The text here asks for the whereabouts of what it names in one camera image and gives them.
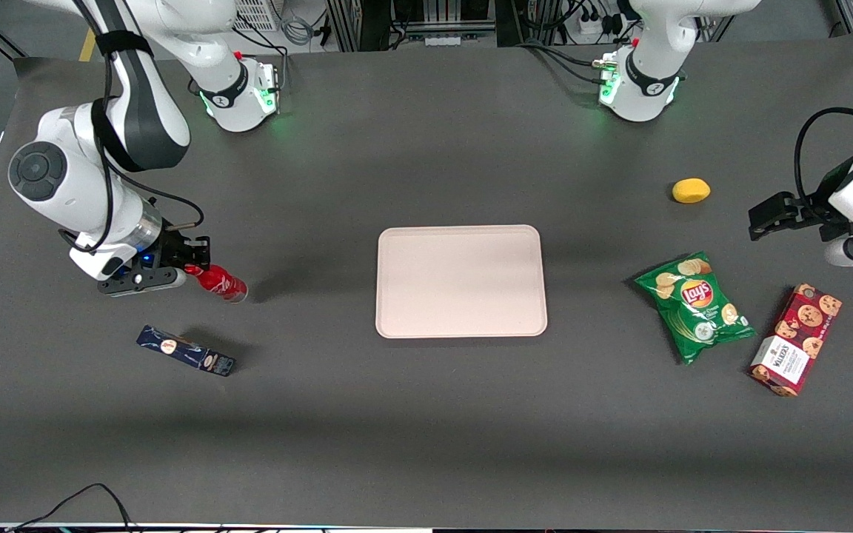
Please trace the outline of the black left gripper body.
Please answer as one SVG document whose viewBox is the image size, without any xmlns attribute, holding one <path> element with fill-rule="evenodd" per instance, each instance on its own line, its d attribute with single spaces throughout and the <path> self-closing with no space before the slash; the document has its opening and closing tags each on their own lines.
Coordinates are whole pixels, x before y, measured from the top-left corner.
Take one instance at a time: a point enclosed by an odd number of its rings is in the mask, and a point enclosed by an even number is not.
<svg viewBox="0 0 853 533">
<path fill-rule="evenodd" d="M 793 229 L 819 226 L 820 240 L 832 242 L 853 236 L 853 223 L 832 206 L 832 195 L 799 196 L 793 200 L 797 220 Z"/>
</svg>

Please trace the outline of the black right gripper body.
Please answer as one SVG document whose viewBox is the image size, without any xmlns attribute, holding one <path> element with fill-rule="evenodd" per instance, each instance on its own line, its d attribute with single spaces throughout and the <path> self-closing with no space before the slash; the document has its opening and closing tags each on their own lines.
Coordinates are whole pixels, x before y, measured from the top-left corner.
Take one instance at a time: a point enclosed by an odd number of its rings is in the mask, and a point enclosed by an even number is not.
<svg viewBox="0 0 853 533">
<path fill-rule="evenodd" d="M 151 271 L 157 269 L 183 269 L 192 263 L 190 240 L 179 230 L 163 230 L 155 243 L 148 249 L 136 253 L 129 262 L 129 271 Z"/>
</svg>

